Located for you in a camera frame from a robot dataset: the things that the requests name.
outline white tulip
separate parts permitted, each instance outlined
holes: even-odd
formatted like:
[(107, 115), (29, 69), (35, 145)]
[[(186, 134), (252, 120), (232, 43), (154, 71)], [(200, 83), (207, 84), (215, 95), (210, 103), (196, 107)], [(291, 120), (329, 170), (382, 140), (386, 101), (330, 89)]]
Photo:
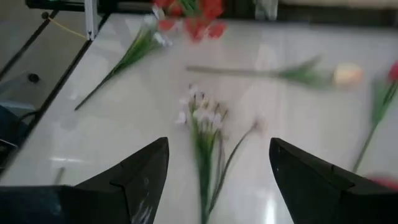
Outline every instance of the white tulip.
[(340, 64), (333, 74), (333, 82), (336, 85), (354, 85), (362, 80), (363, 73), (361, 67), (355, 64)]

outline floor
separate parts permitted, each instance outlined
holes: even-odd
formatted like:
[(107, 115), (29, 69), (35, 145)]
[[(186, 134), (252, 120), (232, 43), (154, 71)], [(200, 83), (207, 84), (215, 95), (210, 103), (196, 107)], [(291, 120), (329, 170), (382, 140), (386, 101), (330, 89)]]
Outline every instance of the floor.
[[(0, 68), (3, 68), (43, 23), (42, 12), (44, 11), (39, 9), (29, 9), (24, 0), (1, 1)], [(55, 20), (81, 34), (85, 33), (83, 12), (59, 12)], [(37, 84), (27, 82), (16, 86), (0, 95), (0, 99), (29, 103), (39, 109), (84, 42), (81, 37), (50, 23), (2, 79), (5, 81), (22, 73), (35, 73), (40, 81)]]
[[(62, 167), (61, 184), (75, 185), (167, 136), (169, 171), (155, 223), (198, 223), (190, 135), (175, 124), (178, 101), (195, 83), (230, 109), (227, 155), (254, 119), (263, 119), (266, 127), (243, 143), (210, 223), (290, 224), (269, 164), (270, 138), (280, 137), (351, 170), (371, 126), (372, 80), (384, 77), (398, 58), (398, 33), (393, 30), (228, 21), (220, 40), (193, 45), (186, 37), (176, 37), (171, 48), (148, 55), (74, 111), (125, 53), (141, 21), (140, 16), (111, 15), (1, 185), (51, 185)], [(357, 63), (365, 71), (364, 81), (355, 88), (316, 91), (245, 73), (232, 77), (185, 69), (203, 65), (267, 70), (316, 55), (322, 55), (320, 69)], [(392, 138), (381, 146), (393, 148), (396, 143)]]

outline black object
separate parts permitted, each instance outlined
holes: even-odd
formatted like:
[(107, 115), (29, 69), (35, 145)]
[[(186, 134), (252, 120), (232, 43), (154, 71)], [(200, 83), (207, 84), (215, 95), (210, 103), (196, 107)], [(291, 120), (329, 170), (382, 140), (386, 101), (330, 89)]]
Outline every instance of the black object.
[(48, 19), (49, 18), (49, 13), (48, 12), (43, 12), (42, 13), (42, 19)]
[(5, 169), (9, 156), (17, 149), (15, 144), (0, 139), (0, 173)]
[(31, 83), (38, 83), (40, 81), (40, 77), (34, 73), (31, 73), (27, 76), (27, 79), (31, 82)]
[[(152, 11), (153, 0), (99, 0), (99, 13), (147, 14)], [(84, 12), (84, 4), (75, 1), (25, 0), (30, 8)], [(223, 0), (224, 13), (228, 19), (255, 18), (254, 1)], [(396, 9), (366, 9), (344, 6), (306, 6), (278, 3), (276, 22), (302, 22), (305, 24), (328, 24), (338, 26), (389, 27), (398, 25)]]
[(32, 115), (35, 115), (35, 111), (18, 117), (7, 108), (0, 106), (0, 139), (20, 146), (27, 132), (27, 125), (23, 120)]
[(278, 138), (271, 139), (269, 158), (295, 224), (396, 223), (398, 192)]
[(168, 163), (167, 138), (159, 138), (74, 187), (0, 187), (0, 222), (151, 224)]

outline green leaf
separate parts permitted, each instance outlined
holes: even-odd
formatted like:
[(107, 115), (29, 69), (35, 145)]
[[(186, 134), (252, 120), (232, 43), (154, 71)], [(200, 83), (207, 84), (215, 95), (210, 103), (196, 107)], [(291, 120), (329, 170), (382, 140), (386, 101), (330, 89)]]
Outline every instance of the green leaf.
[(143, 25), (136, 38), (128, 48), (127, 52), (123, 55), (122, 59), (115, 65), (115, 67), (105, 76), (104, 79), (91, 91), (88, 96), (75, 108), (75, 111), (83, 106), (88, 99), (90, 99), (94, 93), (96, 93), (107, 81), (120, 74), (121, 71), (128, 68), (132, 64), (136, 63), (138, 60), (147, 55), (154, 45), (159, 45), (159, 43), (154, 40), (154, 34), (156, 32), (155, 27), (150, 27), (148, 25)]
[(330, 84), (330, 76), (315, 70), (319, 61), (320, 57), (317, 56), (300, 65), (277, 72), (276, 77), (317, 88), (328, 86)]

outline black frame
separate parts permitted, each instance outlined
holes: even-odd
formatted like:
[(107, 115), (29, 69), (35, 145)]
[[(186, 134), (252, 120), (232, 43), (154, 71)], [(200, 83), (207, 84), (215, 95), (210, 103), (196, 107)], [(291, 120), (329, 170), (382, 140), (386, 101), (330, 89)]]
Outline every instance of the black frame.
[[(84, 12), (85, 6), (82, 2), (48, 1), (48, 0), (25, 0), (26, 5), (31, 9), (52, 9), (58, 11)], [(145, 14), (152, 11), (152, 1), (149, 2), (117, 2), (99, 0), (98, 12), (110, 13), (137, 13)]]
[[(25, 0), (30, 8), (53, 9), (59, 11), (84, 11), (82, 2), (48, 0)], [(99, 13), (150, 13), (152, 0), (98, 0)], [(255, 7), (252, 1), (224, 0), (224, 14), (228, 19), (254, 20)], [(278, 5), (276, 22), (303, 22), (338, 26), (398, 27), (398, 10), (365, 9), (338, 6), (302, 6), (282, 2)]]

